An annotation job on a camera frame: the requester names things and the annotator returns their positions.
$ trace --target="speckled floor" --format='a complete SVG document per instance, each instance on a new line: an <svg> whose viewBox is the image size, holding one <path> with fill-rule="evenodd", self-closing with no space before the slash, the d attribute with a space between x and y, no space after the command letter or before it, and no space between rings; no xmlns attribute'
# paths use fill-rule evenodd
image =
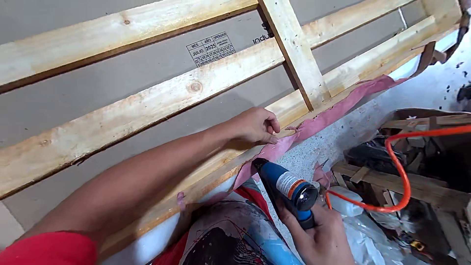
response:
<svg viewBox="0 0 471 265"><path fill-rule="evenodd" d="M468 33L460 48L444 65L437 63L428 67L418 77L379 95L373 95L370 97L373 99L286 152L277 163L298 176L311 180L317 161L323 163L329 159L324 166L325 171L329 170L335 162L343 158L345 150L369 140L385 117L396 109L414 107L460 111L461 107L456 102L458 90L464 84L471 83L471 75L465 74L471 73L470 44L471 34ZM257 185L268 202L276 226L295 252L288 229L276 217L261 182Z"/></svg>

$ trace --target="red shirt sleeve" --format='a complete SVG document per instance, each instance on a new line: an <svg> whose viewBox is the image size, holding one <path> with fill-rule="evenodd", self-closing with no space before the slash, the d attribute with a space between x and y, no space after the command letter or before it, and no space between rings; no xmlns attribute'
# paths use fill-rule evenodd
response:
<svg viewBox="0 0 471 265"><path fill-rule="evenodd" d="M96 261L95 242L74 232L39 234L0 252L0 265L94 265Z"/></svg>

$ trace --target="scrap wood pile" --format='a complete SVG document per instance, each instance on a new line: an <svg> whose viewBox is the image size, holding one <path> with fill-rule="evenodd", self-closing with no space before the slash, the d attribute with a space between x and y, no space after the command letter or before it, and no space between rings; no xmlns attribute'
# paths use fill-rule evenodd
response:
<svg viewBox="0 0 471 265"><path fill-rule="evenodd" d="M471 124L471 113L398 110L374 139L345 152L346 161L332 168L335 179L367 204L395 205L404 188L384 147L385 139L398 133L465 124ZM411 201L397 213L368 212L370 218L404 252L427 263L462 264L463 259L470 260L467 206L471 199L471 135L403 138L393 142L393 150L408 174ZM459 258L448 255L451 250L460 252Z"/></svg>

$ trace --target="red cloth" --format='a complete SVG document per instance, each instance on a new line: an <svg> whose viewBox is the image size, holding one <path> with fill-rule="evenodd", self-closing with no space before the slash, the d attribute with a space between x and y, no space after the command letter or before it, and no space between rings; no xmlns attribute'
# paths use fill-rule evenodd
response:
<svg viewBox="0 0 471 265"><path fill-rule="evenodd" d="M20 240L0 252L0 265L93 265L97 247L74 232L51 232Z"/></svg>
<svg viewBox="0 0 471 265"><path fill-rule="evenodd" d="M267 202L256 190L239 187L235 192L265 212ZM188 232L153 262L154 265L177 265L183 256ZM0 252L0 265L94 265L97 247L90 238L74 232L50 232L20 240Z"/></svg>

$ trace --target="forearm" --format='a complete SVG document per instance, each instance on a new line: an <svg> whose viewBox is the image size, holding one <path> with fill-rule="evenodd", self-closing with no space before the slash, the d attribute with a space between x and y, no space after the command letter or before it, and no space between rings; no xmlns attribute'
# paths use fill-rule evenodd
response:
<svg viewBox="0 0 471 265"><path fill-rule="evenodd" d="M162 199L181 181L179 173L233 137L234 130L222 123L126 159L76 190L23 237L74 230L101 242L141 214L146 203Z"/></svg>

